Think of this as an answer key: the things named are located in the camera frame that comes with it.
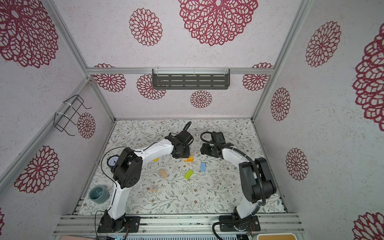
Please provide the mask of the light blue wood block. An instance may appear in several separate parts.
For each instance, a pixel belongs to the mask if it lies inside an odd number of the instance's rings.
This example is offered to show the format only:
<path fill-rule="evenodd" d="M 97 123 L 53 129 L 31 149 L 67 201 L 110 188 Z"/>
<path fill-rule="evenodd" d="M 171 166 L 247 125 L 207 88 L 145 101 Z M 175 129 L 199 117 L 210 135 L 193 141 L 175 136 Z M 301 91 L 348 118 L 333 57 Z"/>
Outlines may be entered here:
<path fill-rule="evenodd" d="M 201 163 L 201 173 L 206 172 L 206 163 Z"/>

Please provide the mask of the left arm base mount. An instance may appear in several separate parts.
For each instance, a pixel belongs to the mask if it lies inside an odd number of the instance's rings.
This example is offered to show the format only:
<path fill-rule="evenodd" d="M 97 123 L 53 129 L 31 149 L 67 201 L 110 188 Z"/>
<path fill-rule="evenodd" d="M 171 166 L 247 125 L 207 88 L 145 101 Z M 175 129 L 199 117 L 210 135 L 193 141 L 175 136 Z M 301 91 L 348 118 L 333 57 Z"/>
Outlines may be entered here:
<path fill-rule="evenodd" d="M 127 217 L 125 214 L 114 220 L 110 217 L 108 211 L 105 211 L 100 223 L 97 225 L 97 233 L 137 233 L 140 221 L 141 217 Z"/>

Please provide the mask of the orange supermarket wood block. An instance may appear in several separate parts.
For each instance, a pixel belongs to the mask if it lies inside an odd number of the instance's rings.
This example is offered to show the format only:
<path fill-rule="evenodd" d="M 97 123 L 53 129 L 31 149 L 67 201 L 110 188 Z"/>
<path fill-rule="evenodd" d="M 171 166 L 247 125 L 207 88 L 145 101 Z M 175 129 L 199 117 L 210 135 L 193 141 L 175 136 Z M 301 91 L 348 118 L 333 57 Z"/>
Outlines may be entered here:
<path fill-rule="evenodd" d="M 194 158 L 193 158 L 193 156 L 190 156 L 189 158 L 185 158 L 183 160 L 184 160 L 184 162 L 193 162 Z"/>

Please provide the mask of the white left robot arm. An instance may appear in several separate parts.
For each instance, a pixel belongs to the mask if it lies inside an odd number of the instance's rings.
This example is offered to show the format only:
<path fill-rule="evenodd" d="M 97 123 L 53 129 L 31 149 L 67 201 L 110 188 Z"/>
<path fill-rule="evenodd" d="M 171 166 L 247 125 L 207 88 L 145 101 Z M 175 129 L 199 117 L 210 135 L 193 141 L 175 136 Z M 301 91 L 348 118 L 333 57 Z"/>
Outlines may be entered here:
<path fill-rule="evenodd" d="M 193 136 L 188 131 L 182 131 L 176 135 L 169 134 L 159 142 L 143 149 L 124 148 L 112 167 L 115 187 L 108 209 L 109 217 L 117 220 L 125 215 L 131 188 L 140 180 L 145 165 L 166 155 L 171 155 L 175 159 L 189 158 L 190 144 L 193 140 Z"/>

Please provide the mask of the lime green wood block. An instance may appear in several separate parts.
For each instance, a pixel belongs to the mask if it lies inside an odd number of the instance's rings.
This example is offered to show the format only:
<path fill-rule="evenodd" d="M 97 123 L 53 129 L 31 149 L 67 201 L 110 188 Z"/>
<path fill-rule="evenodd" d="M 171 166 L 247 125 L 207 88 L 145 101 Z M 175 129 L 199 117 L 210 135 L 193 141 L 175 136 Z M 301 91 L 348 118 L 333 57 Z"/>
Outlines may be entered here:
<path fill-rule="evenodd" d="M 193 175 L 194 171 L 193 170 L 188 170 L 185 175 L 184 175 L 184 178 L 186 180 L 189 180 L 191 178 L 191 176 Z"/>

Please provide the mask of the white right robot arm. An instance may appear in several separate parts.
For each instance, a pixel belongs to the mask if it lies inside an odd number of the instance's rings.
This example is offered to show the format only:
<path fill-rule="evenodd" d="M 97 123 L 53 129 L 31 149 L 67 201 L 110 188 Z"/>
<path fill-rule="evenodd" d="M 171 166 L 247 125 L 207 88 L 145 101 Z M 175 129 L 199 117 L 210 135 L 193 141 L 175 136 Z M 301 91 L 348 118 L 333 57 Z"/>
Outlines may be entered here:
<path fill-rule="evenodd" d="M 203 132 L 200 139 L 203 141 L 201 154 L 225 160 L 239 170 L 243 198 L 235 207 L 236 218 L 255 215 L 277 192 L 268 161 L 263 157 L 251 158 L 232 143 L 227 143 L 221 132 Z"/>

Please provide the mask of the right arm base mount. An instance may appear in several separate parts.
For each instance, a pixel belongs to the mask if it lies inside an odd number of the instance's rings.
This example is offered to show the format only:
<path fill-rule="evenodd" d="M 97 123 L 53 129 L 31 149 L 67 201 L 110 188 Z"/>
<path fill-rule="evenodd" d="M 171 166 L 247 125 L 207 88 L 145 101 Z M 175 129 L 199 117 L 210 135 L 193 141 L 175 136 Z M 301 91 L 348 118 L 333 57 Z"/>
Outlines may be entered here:
<path fill-rule="evenodd" d="M 249 215 L 244 219 L 235 219 L 235 214 L 219 216 L 221 232 L 253 232 L 260 231 L 261 225 L 256 215 Z"/>

